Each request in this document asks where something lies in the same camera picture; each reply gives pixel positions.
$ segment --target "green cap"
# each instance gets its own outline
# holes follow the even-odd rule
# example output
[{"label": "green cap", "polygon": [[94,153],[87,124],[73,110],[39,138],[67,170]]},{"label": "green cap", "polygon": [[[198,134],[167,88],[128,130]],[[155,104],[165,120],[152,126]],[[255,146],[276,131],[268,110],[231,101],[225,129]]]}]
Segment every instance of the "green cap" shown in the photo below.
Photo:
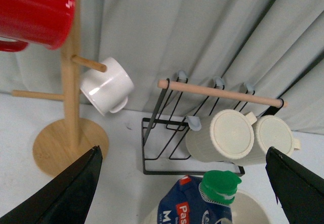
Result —
[{"label": "green cap", "polygon": [[220,204],[233,203],[237,185],[242,180],[231,171],[212,170],[204,174],[201,181],[201,190],[208,198]]}]

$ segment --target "red mug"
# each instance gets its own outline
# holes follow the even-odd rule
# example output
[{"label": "red mug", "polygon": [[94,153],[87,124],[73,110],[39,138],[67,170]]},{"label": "red mug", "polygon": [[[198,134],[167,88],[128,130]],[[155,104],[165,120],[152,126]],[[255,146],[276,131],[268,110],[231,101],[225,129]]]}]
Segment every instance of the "red mug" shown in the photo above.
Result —
[{"label": "red mug", "polygon": [[0,51],[17,52],[28,43],[55,50],[73,22],[75,0],[0,0]]}]

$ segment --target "wooden dowel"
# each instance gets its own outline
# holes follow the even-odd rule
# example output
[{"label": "wooden dowel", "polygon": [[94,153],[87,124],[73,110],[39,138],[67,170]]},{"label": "wooden dowel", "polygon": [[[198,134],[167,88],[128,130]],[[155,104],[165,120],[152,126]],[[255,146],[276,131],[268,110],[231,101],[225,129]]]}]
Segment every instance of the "wooden dowel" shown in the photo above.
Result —
[{"label": "wooden dowel", "polygon": [[72,62],[73,55],[80,54],[80,0],[75,0],[73,25],[61,47],[61,73],[64,94],[64,121],[66,137],[71,149],[80,146],[79,125],[79,65]]},{"label": "wooden dowel", "polygon": [[[159,88],[168,88],[168,81],[167,80],[159,80],[157,86]],[[271,98],[264,98],[249,94],[242,94],[237,92],[225,91],[216,88],[210,88],[205,86],[198,86],[193,84],[186,84],[181,82],[170,81],[169,89],[180,91],[180,92],[188,92],[193,94],[200,94],[206,95],[211,97],[218,97],[224,99],[234,99],[243,102],[250,102],[256,104],[263,104],[269,105],[274,107],[281,107],[281,100],[279,99],[271,99]],[[287,107],[288,103],[285,102],[283,107]]]},{"label": "wooden dowel", "polygon": [[39,92],[21,91],[21,90],[13,90],[11,95],[14,97],[33,98],[33,99],[49,99],[49,100],[57,100],[57,101],[64,100],[64,96],[62,94],[47,94],[47,93],[39,93]]},{"label": "wooden dowel", "polygon": [[74,55],[72,56],[72,61],[78,63],[79,65],[87,66],[89,68],[95,69],[97,71],[105,72],[107,70],[107,66],[96,61],[88,60],[82,58],[80,56]]}]

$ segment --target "round wooden base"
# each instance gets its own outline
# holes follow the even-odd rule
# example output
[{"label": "round wooden base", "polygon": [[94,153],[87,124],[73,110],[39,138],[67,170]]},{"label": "round wooden base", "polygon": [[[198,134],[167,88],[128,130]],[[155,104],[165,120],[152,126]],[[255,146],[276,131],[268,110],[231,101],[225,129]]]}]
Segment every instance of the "round wooden base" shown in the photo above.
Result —
[{"label": "round wooden base", "polygon": [[37,136],[33,156],[38,167],[51,176],[57,176],[94,146],[100,146],[102,156],[107,156],[109,141],[106,132],[88,119],[79,119],[80,143],[69,146],[64,119],[46,126]]}]

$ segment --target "curtain fold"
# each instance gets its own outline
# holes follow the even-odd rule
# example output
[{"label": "curtain fold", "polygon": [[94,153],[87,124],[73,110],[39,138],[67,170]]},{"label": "curtain fold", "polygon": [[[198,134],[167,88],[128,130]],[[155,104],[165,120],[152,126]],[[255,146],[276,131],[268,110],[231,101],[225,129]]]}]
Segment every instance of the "curtain fold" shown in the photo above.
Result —
[{"label": "curtain fold", "polygon": [[[245,92],[247,82],[258,96],[282,95],[289,106],[278,116],[293,130],[324,134],[324,62],[312,68],[324,53],[323,11],[324,0],[82,0],[81,56],[120,62],[135,84],[126,109],[152,112],[157,81],[184,70],[189,83],[213,87],[218,76],[227,90]],[[0,52],[0,92],[61,93],[59,52],[34,44]],[[184,93],[175,114],[192,115],[204,99]],[[214,113],[236,104],[221,99]],[[266,108],[248,103],[242,113]]]}]

